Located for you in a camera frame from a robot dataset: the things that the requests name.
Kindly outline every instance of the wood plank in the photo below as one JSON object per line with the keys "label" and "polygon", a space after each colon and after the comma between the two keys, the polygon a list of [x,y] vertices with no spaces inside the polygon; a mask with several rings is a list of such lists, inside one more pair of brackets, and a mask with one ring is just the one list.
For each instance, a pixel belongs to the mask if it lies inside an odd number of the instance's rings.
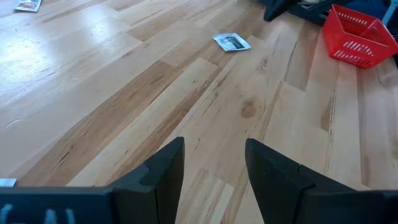
{"label": "wood plank", "polygon": [[[182,72],[172,69],[171,71],[173,73],[169,75],[169,79]],[[150,106],[133,123],[131,123],[132,120],[126,122],[128,126],[123,128],[124,131],[115,141],[109,143],[108,147],[102,150],[69,185],[103,185],[138,166],[158,150],[159,145],[169,135],[168,132],[173,130],[169,127],[179,123],[217,74],[215,65],[200,58],[196,60],[153,102],[149,100]],[[170,83],[160,82],[164,86]],[[159,143],[151,145],[154,139],[157,139]],[[98,172],[97,167],[103,166],[108,167],[107,171]]]}

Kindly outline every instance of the paper packet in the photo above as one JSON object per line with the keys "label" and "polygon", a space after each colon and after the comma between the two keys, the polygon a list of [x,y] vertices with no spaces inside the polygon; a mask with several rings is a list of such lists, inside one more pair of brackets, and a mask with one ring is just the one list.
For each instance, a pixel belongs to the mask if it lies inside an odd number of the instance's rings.
{"label": "paper packet", "polygon": [[39,10],[41,3],[42,0],[17,0],[14,9],[29,11],[29,12],[37,12]]}
{"label": "paper packet", "polygon": [[226,52],[251,48],[237,33],[216,34],[213,36],[213,39],[217,41],[217,44]]}

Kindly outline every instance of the basket slot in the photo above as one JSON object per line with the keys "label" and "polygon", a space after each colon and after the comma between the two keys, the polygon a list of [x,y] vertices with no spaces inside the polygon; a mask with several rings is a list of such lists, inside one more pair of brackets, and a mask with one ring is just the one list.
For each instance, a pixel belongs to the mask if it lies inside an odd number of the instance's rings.
{"label": "basket slot", "polygon": [[338,60],[342,60],[344,62],[352,63],[354,65],[359,65],[362,67],[370,67],[373,65],[373,62],[370,60],[366,60],[365,58],[359,57],[357,55],[351,55],[342,50],[338,50],[334,55],[334,58]]}
{"label": "basket slot", "polygon": [[343,47],[346,47],[351,50],[355,50],[357,52],[361,52],[362,54],[374,56],[374,51],[369,46],[357,43],[353,40],[347,40],[343,44]]}

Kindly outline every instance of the white paper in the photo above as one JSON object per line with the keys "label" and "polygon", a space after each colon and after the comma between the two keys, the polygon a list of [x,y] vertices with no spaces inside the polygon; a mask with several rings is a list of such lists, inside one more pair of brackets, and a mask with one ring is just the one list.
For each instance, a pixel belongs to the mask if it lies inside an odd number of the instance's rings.
{"label": "white paper", "polygon": [[0,187],[13,187],[16,182],[16,178],[0,178]]}
{"label": "white paper", "polygon": [[216,34],[213,36],[213,39],[215,39],[217,44],[226,52],[251,48],[237,33]]}
{"label": "white paper", "polygon": [[17,0],[14,9],[29,11],[29,12],[37,12],[39,10],[41,3],[42,0]]}

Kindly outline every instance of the wood grain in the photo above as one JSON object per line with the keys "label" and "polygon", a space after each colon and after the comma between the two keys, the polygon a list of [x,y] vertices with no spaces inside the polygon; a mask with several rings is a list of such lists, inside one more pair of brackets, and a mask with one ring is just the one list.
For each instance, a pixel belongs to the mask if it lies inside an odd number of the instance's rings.
{"label": "wood grain", "polygon": [[[398,70],[331,59],[322,28],[248,0],[0,2],[0,175],[101,186],[176,136],[177,223],[262,223],[244,161],[256,138],[358,190],[398,186]],[[237,32],[251,45],[224,52]]]}

